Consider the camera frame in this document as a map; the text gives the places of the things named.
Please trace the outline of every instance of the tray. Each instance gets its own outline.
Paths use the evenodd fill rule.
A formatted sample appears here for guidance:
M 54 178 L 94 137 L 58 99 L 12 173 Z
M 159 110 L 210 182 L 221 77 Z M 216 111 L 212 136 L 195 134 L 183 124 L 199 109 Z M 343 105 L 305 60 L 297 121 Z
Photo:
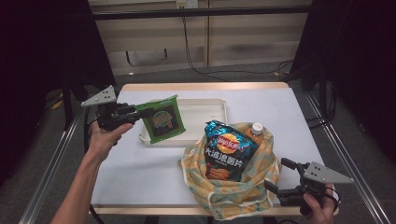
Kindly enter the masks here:
M 193 145 L 205 134 L 206 123 L 212 119 L 227 123 L 225 101 L 222 99 L 177 99 L 178 109 L 186 132 L 150 144 L 149 133 L 143 125 L 140 139 L 151 147 L 187 147 Z

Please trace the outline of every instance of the yellow and green checkered bag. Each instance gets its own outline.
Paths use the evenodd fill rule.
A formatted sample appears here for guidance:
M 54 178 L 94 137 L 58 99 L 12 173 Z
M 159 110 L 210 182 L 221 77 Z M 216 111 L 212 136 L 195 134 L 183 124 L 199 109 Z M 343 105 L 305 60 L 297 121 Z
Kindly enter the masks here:
M 252 123 L 231 124 L 244 133 Z M 198 204 L 216 220 L 258 215 L 272 208 L 274 194 L 264 188 L 264 179 L 275 182 L 279 178 L 280 162 L 273 152 L 274 137 L 264 128 L 264 140 L 256 150 L 239 182 L 207 179 L 206 137 L 187 147 L 181 160 L 184 181 Z

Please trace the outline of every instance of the green snack bag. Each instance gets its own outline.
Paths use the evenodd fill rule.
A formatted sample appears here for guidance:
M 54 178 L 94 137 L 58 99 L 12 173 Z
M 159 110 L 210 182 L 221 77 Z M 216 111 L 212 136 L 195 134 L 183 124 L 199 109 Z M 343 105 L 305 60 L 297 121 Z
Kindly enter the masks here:
M 135 106 L 138 111 L 146 108 L 154 110 L 149 116 L 143 118 L 151 144 L 161 142 L 186 131 L 178 111 L 177 95 Z

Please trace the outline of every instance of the wall socket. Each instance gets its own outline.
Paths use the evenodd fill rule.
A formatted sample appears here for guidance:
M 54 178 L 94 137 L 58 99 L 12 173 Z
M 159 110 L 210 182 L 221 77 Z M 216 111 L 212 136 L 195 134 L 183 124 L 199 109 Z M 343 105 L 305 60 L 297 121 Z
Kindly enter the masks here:
M 198 8 L 198 0 L 177 0 L 176 8 Z

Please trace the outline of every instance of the white bottle cap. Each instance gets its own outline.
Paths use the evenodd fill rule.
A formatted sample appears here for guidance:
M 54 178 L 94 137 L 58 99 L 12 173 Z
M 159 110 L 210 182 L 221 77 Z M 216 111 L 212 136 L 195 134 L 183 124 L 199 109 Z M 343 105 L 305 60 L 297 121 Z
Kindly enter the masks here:
M 251 126 L 251 132 L 255 135 L 260 135 L 262 134 L 262 129 L 264 129 L 264 127 L 262 127 L 262 124 L 260 123 L 254 123 Z

